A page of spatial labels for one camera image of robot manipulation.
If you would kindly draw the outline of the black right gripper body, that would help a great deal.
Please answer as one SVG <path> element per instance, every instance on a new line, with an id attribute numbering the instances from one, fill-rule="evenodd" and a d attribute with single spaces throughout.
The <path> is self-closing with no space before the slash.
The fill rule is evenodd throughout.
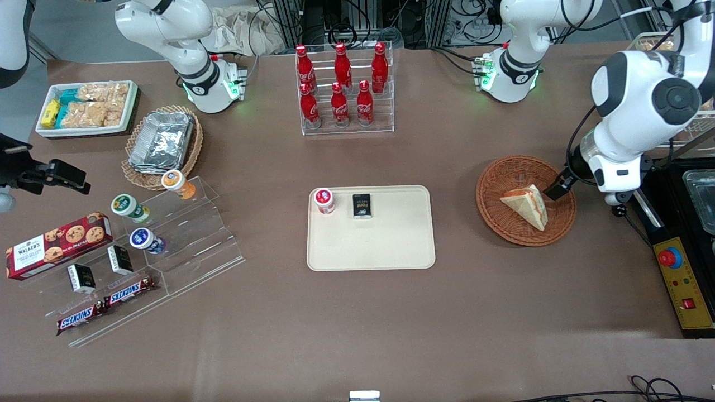
<path id="1" fill-rule="evenodd" d="M 29 150 L 33 145 L 1 134 L 1 187 L 17 188 L 18 179 L 35 168 L 35 161 Z"/>

